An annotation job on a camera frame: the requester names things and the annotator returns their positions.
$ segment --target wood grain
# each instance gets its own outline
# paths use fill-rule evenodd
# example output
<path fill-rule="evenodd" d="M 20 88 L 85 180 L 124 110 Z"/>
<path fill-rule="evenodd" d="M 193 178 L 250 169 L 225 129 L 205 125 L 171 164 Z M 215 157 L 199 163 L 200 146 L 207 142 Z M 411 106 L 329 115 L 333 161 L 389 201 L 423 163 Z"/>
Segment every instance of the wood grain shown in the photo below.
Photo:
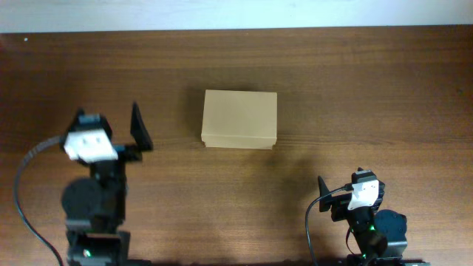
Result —
<path fill-rule="evenodd" d="M 304 212 L 357 166 L 408 217 L 406 258 L 473 261 L 473 27 L 0 35 L 0 260 L 53 265 L 12 203 L 23 153 L 77 107 L 131 141 L 132 101 L 156 150 L 127 169 L 130 257 L 154 262 L 309 259 Z M 205 89 L 278 93 L 273 151 L 205 149 Z M 87 169 L 59 149 L 24 173 L 27 216 L 65 256 L 62 190 Z M 313 212 L 316 254 L 343 258 L 346 222 Z"/>

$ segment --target black cable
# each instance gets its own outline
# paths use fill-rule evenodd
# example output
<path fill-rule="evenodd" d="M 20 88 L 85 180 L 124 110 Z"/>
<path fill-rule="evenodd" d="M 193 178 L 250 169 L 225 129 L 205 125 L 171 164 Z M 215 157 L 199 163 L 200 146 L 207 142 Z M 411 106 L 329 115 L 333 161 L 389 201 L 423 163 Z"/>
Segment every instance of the black cable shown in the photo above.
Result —
<path fill-rule="evenodd" d="M 21 161 L 21 164 L 18 167 L 18 171 L 16 172 L 15 185 L 13 186 L 13 197 L 15 199 L 15 206 L 16 206 L 16 209 L 18 210 L 18 213 L 20 214 L 21 220 L 28 227 L 28 229 L 30 229 L 31 233 L 33 233 L 36 237 L 38 237 L 38 239 L 41 240 L 54 253 L 54 256 L 56 256 L 56 259 L 58 260 L 59 266 L 63 266 L 61 255 L 59 255 L 59 252 L 41 234 L 38 233 L 38 231 L 30 224 L 30 222 L 24 215 L 23 210 L 21 209 L 21 206 L 20 206 L 18 190 L 20 186 L 21 173 L 27 167 L 31 159 L 33 159 L 34 156 L 48 149 L 49 147 L 61 143 L 62 141 L 64 141 L 64 138 L 65 138 L 64 136 L 51 137 L 50 139 L 45 140 L 42 143 L 39 143 L 33 149 L 31 149 L 26 155 L 24 155 L 23 160 Z"/>
<path fill-rule="evenodd" d="M 355 255 L 355 254 L 353 253 L 352 249 L 350 248 L 350 246 L 348 245 L 348 239 L 350 238 L 350 233 L 351 233 L 351 232 L 352 232 L 352 227 L 350 226 L 350 227 L 348 228 L 347 235 L 345 236 L 345 244 L 347 244 L 348 250 L 349 250 L 353 255 Z"/>
<path fill-rule="evenodd" d="M 313 252 L 312 243 L 310 242 L 310 233 L 309 233 L 309 213 L 310 213 L 310 209 L 317 202 L 319 202 L 320 200 L 322 200 L 323 198 L 325 198 L 327 196 L 330 196 L 331 194 L 335 194 L 335 193 L 340 192 L 340 191 L 347 191 L 350 187 L 349 185 L 351 185 L 351 184 L 346 184 L 346 185 L 342 186 L 341 188 L 337 188 L 336 190 L 333 190 L 333 191 L 329 192 L 328 194 L 325 194 L 324 196 L 320 196 L 320 197 L 316 198 L 316 200 L 312 201 L 312 203 L 309 205 L 309 207 L 307 207 L 307 211 L 305 212 L 305 233 L 307 234 L 307 244 L 309 245 L 309 250 L 310 250 L 310 255 L 312 256 L 313 266 L 318 266 L 318 264 L 317 264 L 316 255 Z"/>

